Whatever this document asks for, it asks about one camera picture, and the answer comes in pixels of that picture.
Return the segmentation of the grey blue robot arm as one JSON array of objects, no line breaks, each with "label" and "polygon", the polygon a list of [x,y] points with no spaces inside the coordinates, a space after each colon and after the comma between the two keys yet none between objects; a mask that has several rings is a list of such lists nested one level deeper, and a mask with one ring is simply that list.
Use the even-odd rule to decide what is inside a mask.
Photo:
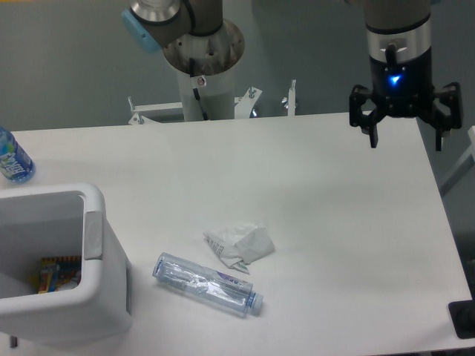
[{"label": "grey blue robot arm", "polygon": [[[378,143],[377,125],[385,117],[418,117],[432,126],[436,147],[462,127],[458,83],[435,88],[431,70],[429,1],[363,1],[372,87],[356,85],[349,97],[349,119]],[[244,40],[223,17],[221,1],[133,1],[122,20],[146,52],[162,51],[182,80],[187,121],[231,119],[234,99],[212,83],[240,61]]]}]

